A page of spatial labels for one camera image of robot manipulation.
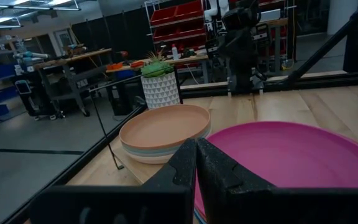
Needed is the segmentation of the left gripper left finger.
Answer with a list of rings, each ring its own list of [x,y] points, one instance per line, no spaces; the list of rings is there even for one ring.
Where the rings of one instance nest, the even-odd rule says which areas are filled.
[[[149,180],[142,184],[147,201],[141,224],[192,224],[196,179],[194,139],[187,139]]]

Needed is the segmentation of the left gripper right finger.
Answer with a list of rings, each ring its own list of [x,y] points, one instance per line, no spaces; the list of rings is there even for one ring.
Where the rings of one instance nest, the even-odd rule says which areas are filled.
[[[197,174],[209,224],[241,224],[257,218],[248,195],[275,186],[246,169],[205,138],[196,140]]]

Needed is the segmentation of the green plate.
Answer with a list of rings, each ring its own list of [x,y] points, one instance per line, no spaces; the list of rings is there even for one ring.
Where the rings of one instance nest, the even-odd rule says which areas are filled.
[[[184,131],[121,131],[119,137],[123,149],[131,157],[161,157],[174,154],[187,139],[206,137],[210,132],[210,129],[198,134],[185,134]]]

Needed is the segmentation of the blue plate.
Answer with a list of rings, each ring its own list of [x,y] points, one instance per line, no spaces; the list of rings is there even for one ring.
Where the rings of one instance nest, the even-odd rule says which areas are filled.
[[[203,214],[199,211],[197,207],[194,208],[194,214],[199,224],[208,224],[206,218]]]

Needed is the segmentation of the pink plate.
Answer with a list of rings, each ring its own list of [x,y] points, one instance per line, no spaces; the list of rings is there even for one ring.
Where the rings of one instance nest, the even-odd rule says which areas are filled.
[[[358,143],[300,123],[261,121],[207,140],[277,187],[358,188]]]

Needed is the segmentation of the white robot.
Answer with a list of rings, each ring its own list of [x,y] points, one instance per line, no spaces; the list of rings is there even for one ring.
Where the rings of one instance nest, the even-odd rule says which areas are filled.
[[[208,0],[210,8],[204,11],[208,31],[213,31],[213,16],[224,16],[229,11],[229,0]]]

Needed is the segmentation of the cream plate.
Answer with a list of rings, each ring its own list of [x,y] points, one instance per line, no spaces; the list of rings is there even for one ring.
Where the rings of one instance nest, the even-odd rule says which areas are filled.
[[[132,159],[144,163],[144,164],[164,164],[167,163],[170,158],[177,152],[179,147],[173,147],[171,149],[158,149],[150,151],[136,151],[135,149],[129,149],[123,147],[125,152]]]

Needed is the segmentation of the peach plate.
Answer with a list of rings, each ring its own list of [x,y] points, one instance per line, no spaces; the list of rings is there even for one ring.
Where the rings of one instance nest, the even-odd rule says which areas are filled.
[[[196,105],[171,105],[148,110],[128,121],[120,130],[124,146],[140,150],[159,150],[198,137],[210,128],[208,110]]]

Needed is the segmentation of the rack with red bins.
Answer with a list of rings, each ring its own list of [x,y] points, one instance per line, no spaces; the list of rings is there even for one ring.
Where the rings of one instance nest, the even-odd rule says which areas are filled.
[[[172,0],[148,0],[144,2],[146,14],[149,17],[150,35],[154,45],[162,42],[178,42],[205,35],[210,39],[222,29],[220,16],[212,16],[212,30],[208,29],[204,12],[211,9],[208,0],[191,0],[188,3],[171,7],[160,5]],[[262,10],[261,23],[270,27],[272,45],[265,51],[264,56],[275,62],[275,68],[281,67],[281,57],[286,55],[288,18],[282,15],[282,9],[287,0],[259,0]]]

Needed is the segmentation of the wooden workbench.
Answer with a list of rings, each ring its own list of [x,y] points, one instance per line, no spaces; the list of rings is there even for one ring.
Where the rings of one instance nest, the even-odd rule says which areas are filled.
[[[91,58],[92,56],[95,56],[95,55],[101,55],[101,54],[111,53],[111,52],[112,52],[112,48],[100,49],[100,50],[96,50],[96,51],[92,51],[92,52],[88,52],[88,53],[84,53],[84,54],[75,55],[72,57],[50,60],[48,62],[42,62],[42,63],[38,63],[38,64],[34,65],[35,70],[39,73],[39,75],[42,79],[42,83],[44,84],[45,91],[52,102],[52,105],[57,113],[57,116],[59,116],[61,118],[65,117],[65,115],[63,114],[63,111],[60,109],[59,101],[60,100],[70,100],[70,99],[74,99],[76,101],[76,104],[78,105],[80,111],[83,113],[83,115],[85,117],[90,116],[90,112],[86,109],[86,107],[83,103],[83,100],[81,98],[81,92],[87,90],[88,87],[85,86],[85,87],[79,88],[77,83],[84,79],[91,78],[91,77],[94,77],[100,73],[105,72],[106,65],[96,66],[95,68],[92,68],[91,70],[87,70],[85,72],[76,74],[70,70],[69,64],[72,62],[82,60],[82,59]],[[64,76],[67,78],[68,84],[69,84],[69,87],[71,90],[70,93],[66,93],[63,95],[55,94],[55,92],[52,90],[51,83],[49,82],[49,80],[47,78],[47,73],[44,70],[45,68],[49,68],[49,67],[62,67],[63,68],[63,71],[65,72]]]
[[[147,65],[150,62],[150,59],[143,59],[143,64],[138,67],[131,67],[130,65],[123,65],[121,68],[112,69],[112,66],[108,65],[106,67],[105,73],[113,73],[113,72],[120,72],[123,70],[139,70],[145,65]],[[207,55],[195,55],[188,58],[181,58],[181,59],[167,59],[165,60],[170,65],[176,65],[176,64],[189,64],[189,63],[201,63],[202,72],[203,72],[203,80],[204,83],[209,83],[209,77],[208,77],[208,70],[207,70],[207,62],[208,62],[208,56]]]

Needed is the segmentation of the succulent in white patterned pot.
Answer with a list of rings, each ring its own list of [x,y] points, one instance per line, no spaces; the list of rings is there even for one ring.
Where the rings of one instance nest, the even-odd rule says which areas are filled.
[[[161,52],[148,52],[147,59],[140,69],[140,80],[148,109],[180,104],[175,67],[165,61]]]

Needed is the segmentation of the white column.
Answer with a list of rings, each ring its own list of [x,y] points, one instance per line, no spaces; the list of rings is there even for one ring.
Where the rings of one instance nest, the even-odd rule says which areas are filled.
[[[330,0],[327,34],[335,34],[358,8],[358,0]]]

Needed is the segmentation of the black stand with screen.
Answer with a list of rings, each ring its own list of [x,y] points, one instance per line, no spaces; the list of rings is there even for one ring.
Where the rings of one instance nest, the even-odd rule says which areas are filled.
[[[41,116],[48,116],[51,120],[63,117],[61,112],[55,109],[42,81],[19,78],[14,81],[14,86],[28,115],[35,120],[39,120]]]

